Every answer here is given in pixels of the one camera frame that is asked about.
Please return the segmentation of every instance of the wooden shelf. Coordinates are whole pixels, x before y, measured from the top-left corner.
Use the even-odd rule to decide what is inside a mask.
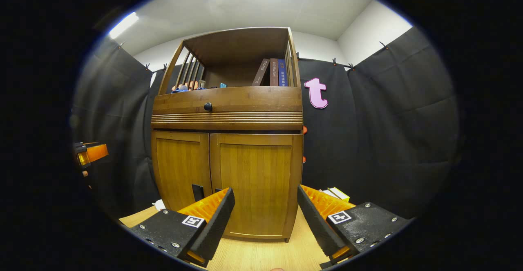
[[[290,28],[230,29],[183,40],[168,65],[158,95],[166,94],[172,88],[168,83],[183,49],[188,53],[180,72],[174,74],[176,86],[190,88],[191,82],[203,79],[206,88],[219,87],[220,83],[228,87],[248,87],[264,58],[285,59],[289,86],[299,86],[296,49]],[[202,78],[197,78],[198,70],[202,69]],[[265,75],[262,85],[269,85],[268,76]]]

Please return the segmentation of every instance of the wooden floor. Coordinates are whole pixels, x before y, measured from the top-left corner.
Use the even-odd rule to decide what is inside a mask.
[[[247,242],[222,238],[209,271],[319,271],[329,260],[320,249],[301,209],[298,207],[289,243]]]

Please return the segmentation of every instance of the cabinet door handle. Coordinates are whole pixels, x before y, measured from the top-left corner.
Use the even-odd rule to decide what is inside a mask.
[[[203,108],[206,110],[206,111],[212,111],[212,104],[210,102],[207,102]]]
[[[205,197],[205,196],[203,196],[203,186],[193,184],[192,185],[192,194],[194,195],[195,202],[203,199]]]

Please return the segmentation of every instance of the white ceiling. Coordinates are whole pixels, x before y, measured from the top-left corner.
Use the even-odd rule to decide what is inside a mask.
[[[176,38],[241,27],[291,27],[337,40],[372,0],[151,0],[116,41],[136,55]]]

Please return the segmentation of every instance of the blue book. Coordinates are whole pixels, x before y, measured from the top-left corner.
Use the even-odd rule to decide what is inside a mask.
[[[278,59],[278,78],[280,81],[280,86],[289,85],[289,81],[287,81],[287,69],[284,59]]]

